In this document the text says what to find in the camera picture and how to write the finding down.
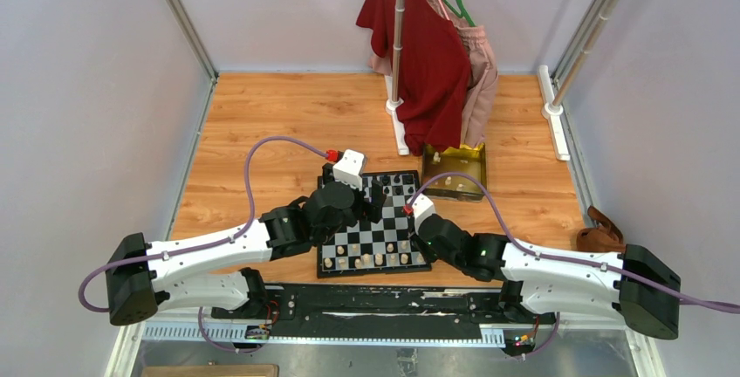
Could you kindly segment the black white chess board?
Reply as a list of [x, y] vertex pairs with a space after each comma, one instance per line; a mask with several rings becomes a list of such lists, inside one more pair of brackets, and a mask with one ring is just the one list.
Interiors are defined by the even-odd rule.
[[[430, 271], [431, 263], [414, 242], [413, 222], [403, 207], [420, 187], [416, 170], [365, 173], [365, 186], [379, 181], [387, 195], [382, 218], [377, 223], [361, 220], [339, 230], [317, 249], [317, 277], [334, 278], [395, 272]], [[383, 255], [376, 265], [375, 254]]]

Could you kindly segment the yellow metal tin box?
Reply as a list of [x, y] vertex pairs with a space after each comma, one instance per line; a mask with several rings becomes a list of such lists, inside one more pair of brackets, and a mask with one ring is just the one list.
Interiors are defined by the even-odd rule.
[[426, 145], [421, 157], [421, 181], [428, 187], [423, 194], [428, 197], [480, 202], [484, 198], [479, 182], [487, 187], [487, 160], [484, 143], [469, 147], [449, 147], [437, 152]]

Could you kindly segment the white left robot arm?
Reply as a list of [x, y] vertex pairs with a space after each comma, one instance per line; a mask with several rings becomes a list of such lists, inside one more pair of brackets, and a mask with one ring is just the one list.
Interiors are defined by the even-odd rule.
[[309, 196], [272, 209], [247, 227], [182, 241], [149, 243], [141, 233], [125, 236], [105, 272], [110, 324], [128, 326], [186, 307], [260, 317], [267, 292], [253, 264], [301, 255], [342, 228], [381, 219], [387, 197], [381, 181], [368, 175], [341, 181], [331, 164], [323, 167], [322, 179]]

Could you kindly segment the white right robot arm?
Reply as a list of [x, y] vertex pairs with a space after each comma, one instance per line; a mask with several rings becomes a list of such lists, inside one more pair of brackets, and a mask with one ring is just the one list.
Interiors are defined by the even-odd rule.
[[643, 246], [629, 244], [622, 252], [553, 250], [504, 235], [471, 235], [437, 214], [415, 220], [414, 227], [432, 259], [477, 281], [503, 282], [498, 310], [510, 322], [564, 312], [622, 319], [655, 339], [679, 336], [679, 300], [647, 282], [679, 291], [681, 279]]

